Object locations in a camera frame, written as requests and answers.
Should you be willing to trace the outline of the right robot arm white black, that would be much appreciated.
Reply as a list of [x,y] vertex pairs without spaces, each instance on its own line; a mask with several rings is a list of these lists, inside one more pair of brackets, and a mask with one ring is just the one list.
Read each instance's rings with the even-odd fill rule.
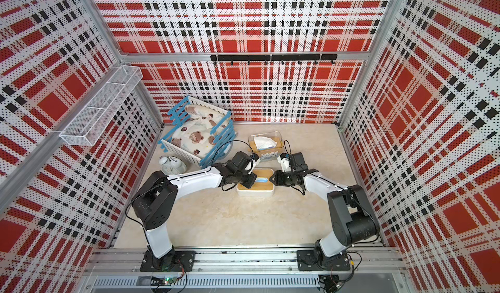
[[354,244],[379,235],[378,221],[361,186],[334,182],[319,170],[309,168],[302,153],[280,154],[277,162],[281,168],[270,178],[271,183],[302,194],[313,193],[328,203],[332,231],[316,242],[317,259],[335,257]]

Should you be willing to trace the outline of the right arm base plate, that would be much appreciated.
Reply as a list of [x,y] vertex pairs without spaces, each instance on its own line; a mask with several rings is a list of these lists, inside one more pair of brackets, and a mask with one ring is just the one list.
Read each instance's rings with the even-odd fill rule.
[[299,271],[349,271],[350,261],[346,253],[325,257],[317,250],[299,250],[297,263]]

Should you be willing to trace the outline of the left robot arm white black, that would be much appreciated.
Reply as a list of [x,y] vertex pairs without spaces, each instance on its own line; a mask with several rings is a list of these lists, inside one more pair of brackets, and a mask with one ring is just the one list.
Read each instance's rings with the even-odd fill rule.
[[198,191],[230,184],[250,188],[257,179],[253,169],[259,161],[257,154],[237,152],[225,163],[214,163],[192,173],[172,176],[161,171],[152,173],[130,202],[145,232],[152,256],[163,259],[173,251],[167,220],[177,200]]

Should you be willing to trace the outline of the white plastic box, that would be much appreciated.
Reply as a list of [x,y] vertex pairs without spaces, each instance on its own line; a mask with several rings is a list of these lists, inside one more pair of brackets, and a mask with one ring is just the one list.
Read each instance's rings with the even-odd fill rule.
[[249,198],[267,198],[272,197],[275,190],[250,190],[250,189],[237,189],[237,193],[240,197],[249,197]]

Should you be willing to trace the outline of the blue tissue pack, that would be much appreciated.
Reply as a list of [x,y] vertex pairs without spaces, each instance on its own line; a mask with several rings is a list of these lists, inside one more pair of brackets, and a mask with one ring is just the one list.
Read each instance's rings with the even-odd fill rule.
[[275,148],[277,146],[277,142],[272,138],[256,136],[253,139],[257,150],[267,150],[269,148]]
[[268,183],[269,179],[268,178],[263,178],[263,177],[258,177],[255,182],[256,183]]

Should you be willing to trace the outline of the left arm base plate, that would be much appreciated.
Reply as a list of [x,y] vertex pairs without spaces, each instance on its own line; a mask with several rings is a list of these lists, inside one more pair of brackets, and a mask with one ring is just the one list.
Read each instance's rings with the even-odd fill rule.
[[157,258],[148,249],[144,253],[141,272],[191,272],[195,261],[195,251],[175,251],[172,249],[162,258]]

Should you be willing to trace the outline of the clear plastic tissue box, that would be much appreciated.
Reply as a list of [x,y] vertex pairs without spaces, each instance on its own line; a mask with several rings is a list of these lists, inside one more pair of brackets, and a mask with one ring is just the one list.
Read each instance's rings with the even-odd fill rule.
[[274,160],[284,151],[284,140],[278,131],[251,135],[248,143],[261,161]]

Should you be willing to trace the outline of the blue tissue pack front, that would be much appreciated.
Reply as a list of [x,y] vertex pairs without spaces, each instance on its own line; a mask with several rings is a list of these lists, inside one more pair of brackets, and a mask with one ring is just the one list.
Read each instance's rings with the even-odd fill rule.
[[256,136],[253,139],[257,150],[267,150],[269,148],[275,148],[277,146],[277,142],[272,138]]

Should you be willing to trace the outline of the bamboo lid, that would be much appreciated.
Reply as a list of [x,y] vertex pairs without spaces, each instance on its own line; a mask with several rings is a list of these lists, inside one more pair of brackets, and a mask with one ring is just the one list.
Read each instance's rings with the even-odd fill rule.
[[280,155],[280,153],[282,153],[284,151],[284,146],[280,142],[277,142],[277,145],[275,147],[267,148],[264,150],[259,150],[257,148],[254,140],[250,140],[249,144],[250,144],[252,150],[255,153],[257,153],[259,156],[265,156],[265,155],[268,155],[268,154],[270,155],[270,154],[274,154],[274,153],[277,153],[278,155]]

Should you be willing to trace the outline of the white bamboo-lid tissue box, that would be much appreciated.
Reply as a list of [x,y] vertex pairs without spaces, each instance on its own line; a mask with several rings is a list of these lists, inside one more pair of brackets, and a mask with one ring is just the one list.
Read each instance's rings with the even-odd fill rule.
[[246,188],[246,189],[250,189],[250,190],[274,190],[275,186],[273,183],[270,182],[270,178],[274,174],[273,169],[254,169],[253,173],[256,174],[256,176],[257,176],[256,179],[258,177],[268,178],[269,182],[268,183],[256,183],[254,181],[253,185],[250,188],[247,188],[247,187],[243,186],[242,184],[238,184],[237,189],[238,188],[240,188],[240,189]]

